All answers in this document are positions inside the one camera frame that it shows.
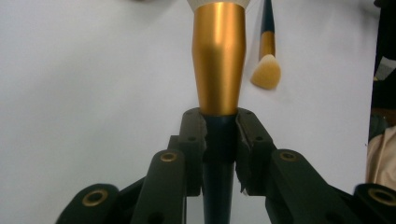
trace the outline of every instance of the gold ferrule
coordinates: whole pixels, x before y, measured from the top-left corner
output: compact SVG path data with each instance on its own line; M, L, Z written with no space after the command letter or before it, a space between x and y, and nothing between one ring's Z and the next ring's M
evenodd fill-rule
M217 2L195 10L192 59L201 113L237 113L245 53L243 7Z
M260 42L260 59L267 54L272 54L275 57L275 34L272 31L262 33Z

